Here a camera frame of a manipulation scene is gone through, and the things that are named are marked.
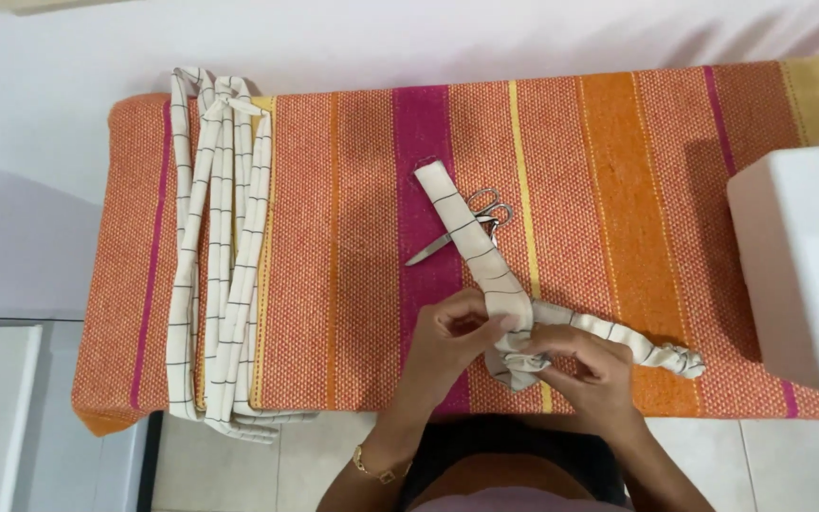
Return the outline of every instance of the person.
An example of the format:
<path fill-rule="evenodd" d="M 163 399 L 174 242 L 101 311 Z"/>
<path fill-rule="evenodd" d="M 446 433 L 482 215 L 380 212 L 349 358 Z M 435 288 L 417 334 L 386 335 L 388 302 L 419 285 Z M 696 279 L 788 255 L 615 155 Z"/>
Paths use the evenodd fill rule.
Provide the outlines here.
<path fill-rule="evenodd" d="M 568 325 L 537 325 L 525 352 L 576 359 L 537 374 L 575 414 L 432 417 L 517 320 L 473 289 L 424 306 L 393 400 L 318 510 L 712 510 L 634 406 L 631 349 Z"/>

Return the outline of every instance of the woman's left hand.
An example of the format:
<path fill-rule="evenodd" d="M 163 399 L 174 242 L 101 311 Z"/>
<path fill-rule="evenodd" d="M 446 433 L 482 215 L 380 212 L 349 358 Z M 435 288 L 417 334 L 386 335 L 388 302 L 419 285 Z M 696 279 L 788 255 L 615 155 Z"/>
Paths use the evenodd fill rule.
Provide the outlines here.
<path fill-rule="evenodd" d="M 517 320 L 515 315 L 490 319 L 485 296 L 472 288 L 423 306 L 395 401 L 430 413 L 448 395 L 463 370 L 513 329 Z"/>

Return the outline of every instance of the woman's right hand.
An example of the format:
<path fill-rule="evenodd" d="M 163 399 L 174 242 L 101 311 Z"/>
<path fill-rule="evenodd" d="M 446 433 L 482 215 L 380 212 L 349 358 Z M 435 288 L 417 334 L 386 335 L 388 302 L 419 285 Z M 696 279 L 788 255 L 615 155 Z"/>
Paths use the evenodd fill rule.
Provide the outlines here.
<path fill-rule="evenodd" d="M 536 324 L 525 354 L 574 357 L 579 371 L 568 375 L 549 366 L 536 375 L 573 406 L 585 426 L 607 442 L 627 441 L 646 428 L 631 397 L 631 348 L 571 325 Z"/>

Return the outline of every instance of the hand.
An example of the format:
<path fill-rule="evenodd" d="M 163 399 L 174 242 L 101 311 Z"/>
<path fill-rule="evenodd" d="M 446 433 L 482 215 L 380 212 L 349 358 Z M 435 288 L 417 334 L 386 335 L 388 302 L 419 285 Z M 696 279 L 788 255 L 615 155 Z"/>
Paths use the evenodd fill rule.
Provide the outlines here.
<path fill-rule="evenodd" d="M 631 348 L 571 325 L 537 324 L 526 354 L 574 357 L 579 371 L 568 375 L 549 366 L 536 375 L 558 390 L 593 432 L 607 442 L 645 428 L 631 397 Z"/>
<path fill-rule="evenodd" d="M 430 413 L 448 395 L 463 370 L 516 323 L 515 315 L 490 319 L 485 296 L 472 288 L 423 306 L 395 401 L 409 402 Z"/>

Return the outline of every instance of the tile floor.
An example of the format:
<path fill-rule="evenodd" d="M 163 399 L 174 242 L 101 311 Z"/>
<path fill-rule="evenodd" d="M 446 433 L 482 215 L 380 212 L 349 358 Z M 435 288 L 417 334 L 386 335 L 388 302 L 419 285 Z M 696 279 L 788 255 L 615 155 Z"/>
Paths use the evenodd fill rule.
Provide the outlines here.
<path fill-rule="evenodd" d="M 267 446 L 167 415 L 153 510 L 314 510 L 373 423 L 372 413 L 323 413 L 313 423 L 284 425 L 279 441 Z M 819 422 L 649 423 L 718 510 L 819 512 Z"/>

